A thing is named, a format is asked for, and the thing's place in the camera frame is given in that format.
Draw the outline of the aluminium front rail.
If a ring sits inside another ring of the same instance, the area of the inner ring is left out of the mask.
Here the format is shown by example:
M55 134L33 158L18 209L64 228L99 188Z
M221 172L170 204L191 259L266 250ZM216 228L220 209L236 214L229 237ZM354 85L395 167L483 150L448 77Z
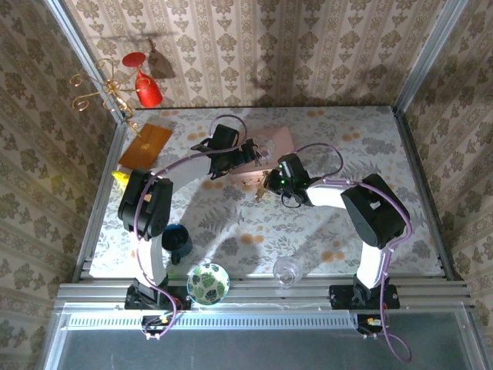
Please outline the aluminium front rail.
M81 304L119 310L123 308L131 279L85 279L74 284L62 284L55 299L64 303ZM330 307L331 286L350 286L351 277L306 277L291 288L281 288L272 278L249 277L232 279L226 298L213 308L234 310L256 308L264 311L320 309ZM439 309L472 309L474 300L463 281L442 277L393 277L390 283L397 288L401 308L410 311Z

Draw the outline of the bowl with green leaf print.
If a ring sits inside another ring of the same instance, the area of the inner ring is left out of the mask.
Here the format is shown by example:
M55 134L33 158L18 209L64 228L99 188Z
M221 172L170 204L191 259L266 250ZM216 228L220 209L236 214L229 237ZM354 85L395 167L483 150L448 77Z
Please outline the bowl with green leaf print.
M230 289L230 276L214 263L195 267L187 280L187 293L191 300L203 306L220 303Z

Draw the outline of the dark table side rail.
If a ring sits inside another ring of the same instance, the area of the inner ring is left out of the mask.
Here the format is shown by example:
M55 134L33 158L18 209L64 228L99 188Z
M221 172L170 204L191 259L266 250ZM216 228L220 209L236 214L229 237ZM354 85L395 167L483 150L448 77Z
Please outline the dark table side rail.
M426 216L428 222L428 227L431 232L432 240L435 244L435 249L438 253L438 260L441 262L444 276L448 281L462 281L463 278L454 268L454 260L452 254L444 244L438 210L435 206L435 202L431 194L431 189L428 185L428 179L422 166L421 158L419 157L418 153L418 148L416 147L414 137L412 135L411 128L409 127L405 112L394 106L391 107L391 110L396 121L397 129L399 131L405 153L407 155L407 161L411 168L418 194L421 198L424 215Z

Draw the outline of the black connector block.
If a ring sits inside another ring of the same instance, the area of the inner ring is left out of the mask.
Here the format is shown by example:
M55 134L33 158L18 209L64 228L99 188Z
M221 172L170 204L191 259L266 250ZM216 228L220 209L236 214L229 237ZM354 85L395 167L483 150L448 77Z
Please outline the black connector block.
M141 331L147 340L160 340L174 326L176 316L172 314L143 316Z
M357 332L364 338L377 339L383 334L383 325L389 328L389 322L382 322L379 314L358 314L357 315Z

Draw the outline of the grey metal panel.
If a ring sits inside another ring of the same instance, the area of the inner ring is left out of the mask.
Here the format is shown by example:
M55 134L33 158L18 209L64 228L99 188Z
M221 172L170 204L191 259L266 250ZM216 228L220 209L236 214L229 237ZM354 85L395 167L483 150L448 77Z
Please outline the grey metal panel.
M68 331L42 370L493 370L453 334L404 334L413 359L399 362L382 338L306 331Z

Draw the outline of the clear drinking glass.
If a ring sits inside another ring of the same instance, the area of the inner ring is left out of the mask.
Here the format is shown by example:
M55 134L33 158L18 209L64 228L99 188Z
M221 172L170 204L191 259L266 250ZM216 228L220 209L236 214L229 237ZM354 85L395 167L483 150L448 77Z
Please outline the clear drinking glass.
M303 264L294 256L279 257L273 266L273 276L281 288L291 288L304 275Z

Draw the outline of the pink board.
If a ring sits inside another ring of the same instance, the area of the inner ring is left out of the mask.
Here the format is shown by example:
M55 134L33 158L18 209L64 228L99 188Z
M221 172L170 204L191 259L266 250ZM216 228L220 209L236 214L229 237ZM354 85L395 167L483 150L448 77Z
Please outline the pink board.
M231 170L228 177L239 185L258 184L264 172L277 168L280 157L294 151L290 130L286 126L253 130L247 138L254 141L258 146L257 152L262 153L268 159L268 164L265 167L255 167L251 162Z

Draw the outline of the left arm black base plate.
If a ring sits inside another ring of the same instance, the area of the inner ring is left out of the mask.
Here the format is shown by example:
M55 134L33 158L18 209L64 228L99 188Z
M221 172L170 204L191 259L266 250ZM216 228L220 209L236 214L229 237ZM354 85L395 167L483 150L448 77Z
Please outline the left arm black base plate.
M187 300L184 286L169 287L169 294L175 301L178 311L191 309L191 300ZM162 310L172 311L170 299L162 292L147 286L130 285L126 292L124 308L126 310Z

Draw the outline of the aluminium table side rail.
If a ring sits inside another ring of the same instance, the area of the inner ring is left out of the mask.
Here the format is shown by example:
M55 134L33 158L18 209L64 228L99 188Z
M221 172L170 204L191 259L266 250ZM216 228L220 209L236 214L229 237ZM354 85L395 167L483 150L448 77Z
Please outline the aluminium table side rail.
M121 153L122 146L126 138L126 131L123 125L117 126L115 134L112 138L112 143L109 148L109 153L106 159L102 177L99 183L99 188L96 193L96 198L92 206L92 211L87 224L86 232L82 240L81 249L75 265L74 274L71 282L78 283L81 279L86 279L84 266L90 266L92 257L95 253L97 240L102 227L104 215L109 200L109 195L112 189L113 177L112 171L116 168Z

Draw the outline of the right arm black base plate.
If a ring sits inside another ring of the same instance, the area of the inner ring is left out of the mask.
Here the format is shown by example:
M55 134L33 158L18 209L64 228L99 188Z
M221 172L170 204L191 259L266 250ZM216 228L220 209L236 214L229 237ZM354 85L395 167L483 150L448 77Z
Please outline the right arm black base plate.
M367 289L362 285L331 285L328 294L330 305L334 310L377 310L380 308L380 285L372 289ZM384 303L389 309L401 307L395 285L385 285Z

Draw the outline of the aluminium frame post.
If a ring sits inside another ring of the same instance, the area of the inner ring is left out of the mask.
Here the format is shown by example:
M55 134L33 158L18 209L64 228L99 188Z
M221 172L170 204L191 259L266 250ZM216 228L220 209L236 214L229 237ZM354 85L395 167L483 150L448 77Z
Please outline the aluminium frame post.
M463 13L468 0L447 0L432 28L421 53L411 69L403 88L392 107L395 115L404 113L410 106L425 78L431 71L439 52L443 49L453 28Z
M102 73L102 63L97 62L94 54L89 49L88 42L84 39L82 32L75 22L75 18L70 14L70 10L64 0L43 0L51 11L58 25L61 27L70 46L75 52L82 65L82 81L91 81L96 89L96 95L103 103L108 103L112 118L118 125L126 122L127 114L123 114L117 105L115 96L111 96L103 88L104 75Z

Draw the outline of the brown wooden board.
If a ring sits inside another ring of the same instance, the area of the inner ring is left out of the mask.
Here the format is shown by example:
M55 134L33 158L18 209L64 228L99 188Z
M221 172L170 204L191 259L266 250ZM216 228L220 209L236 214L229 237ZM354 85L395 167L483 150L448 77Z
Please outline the brown wooden board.
M118 164L128 170L150 169L172 134L170 129L146 123L120 157Z

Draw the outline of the red wine glass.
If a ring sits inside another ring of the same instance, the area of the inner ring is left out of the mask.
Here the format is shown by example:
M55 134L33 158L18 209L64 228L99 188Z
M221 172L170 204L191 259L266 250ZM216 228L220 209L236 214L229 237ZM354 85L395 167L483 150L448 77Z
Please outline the red wine glass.
M141 105L145 108L154 108L163 101L163 95L156 81L142 71L145 61L144 53L131 52L123 57L122 64L136 70L135 90Z

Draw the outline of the dark blue mug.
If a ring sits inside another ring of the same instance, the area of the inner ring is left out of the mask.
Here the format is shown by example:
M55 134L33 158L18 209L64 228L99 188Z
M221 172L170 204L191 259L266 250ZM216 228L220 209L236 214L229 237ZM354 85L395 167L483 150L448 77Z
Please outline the dark blue mug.
M162 233L161 247L169 254L172 265L177 265L190 254L193 243L185 226L170 224Z

